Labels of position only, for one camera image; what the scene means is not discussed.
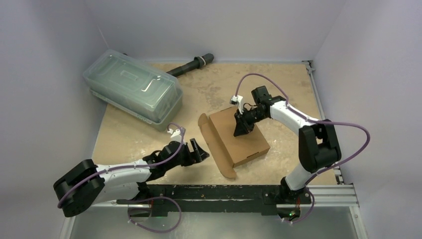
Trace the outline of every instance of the plastic storage container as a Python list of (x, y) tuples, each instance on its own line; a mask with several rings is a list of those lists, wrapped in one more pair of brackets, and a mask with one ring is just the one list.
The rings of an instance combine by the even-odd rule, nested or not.
[(107, 50), (84, 73), (100, 99), (164, 130), (182, 106), (177, 78), (114, 50)]

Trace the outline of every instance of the white wall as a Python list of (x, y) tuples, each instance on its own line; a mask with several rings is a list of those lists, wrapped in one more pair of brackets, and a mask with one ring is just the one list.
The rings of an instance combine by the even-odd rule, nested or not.
[(0, 1), (0, 238), (58, 238), (53, 183), (90, 158), (105, 105), (82, 71), (105, 50), (83, 0)]
[[(315, 58), (325, 115), (366, 126), (342, 169), (372, 239), (422, 237), (422, 1), (350, 0)], [(337, 128), (343, 155), (364, 141)]]
[(144, 60), (313, 59), (345, 0), (86, 0), (110, 48)]

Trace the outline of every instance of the cardboard lid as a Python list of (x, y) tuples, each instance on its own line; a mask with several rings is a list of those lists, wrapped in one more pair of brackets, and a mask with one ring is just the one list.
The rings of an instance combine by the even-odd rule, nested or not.
[(218, 169), (220, 170), (220, 173), (226, 178), (235, 179), (236, 172), (230, 163), (230, 156), (219, 139), (214, 126), (208, 121), (206, 114), (202, 114), (199, 117), (198, 126), (201, 128), (201, 133), (208, 145), (208, 148), (210, 149), (210, 153), (214, 158)]

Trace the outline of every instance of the black bracket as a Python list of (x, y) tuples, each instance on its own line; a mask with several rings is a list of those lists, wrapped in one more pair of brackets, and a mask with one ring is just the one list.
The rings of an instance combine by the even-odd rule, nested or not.
[[(86, 159), (72, 168), (63, 177), (57, 180), (54, 191), (60, 200), (77, 183), (96, 173), (97, 166), (92, 159)], [(71, 193), (62, 204), (65, 217), (73, 217), (88, 209), (104, 187), (104, 179), (100, 176), (92, 178)]]
[[(340, 146), (333, 125), (304, 126), (299, 129), (298, 136), (299, 161), (308, 172), (315, 173), (341, 159)], [(317, 138), (322, 139), (322, 143), (318, 144)]]
[[(289, 209), (278, 209), (277, 204), (296, 204), (281, 201), (277, 195), (279, 185), (147, 185), (145, 192), (139, 193), (134, 200), (165, 196), (174, 199), (182, 212), (209, 213), (260, 213), (263, 216), (282, 215)], [(310, 204), (305, 193), (299, 195), (301, 204)], [(132, 204), (128, 200), (118, 200), (118, 204)], [(153, 217), (165, 217), (168, 212), (177, 212), (177, 207), (167, 200), (154, 200)]]

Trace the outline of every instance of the cable tie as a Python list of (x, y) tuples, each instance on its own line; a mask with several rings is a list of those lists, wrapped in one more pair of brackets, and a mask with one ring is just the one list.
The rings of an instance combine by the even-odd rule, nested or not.
[(202, 58), (202, 56), (198, 56), (198, 57), (204, 62), (204, 65), (202, 67), (206, 66), (207, 62)]

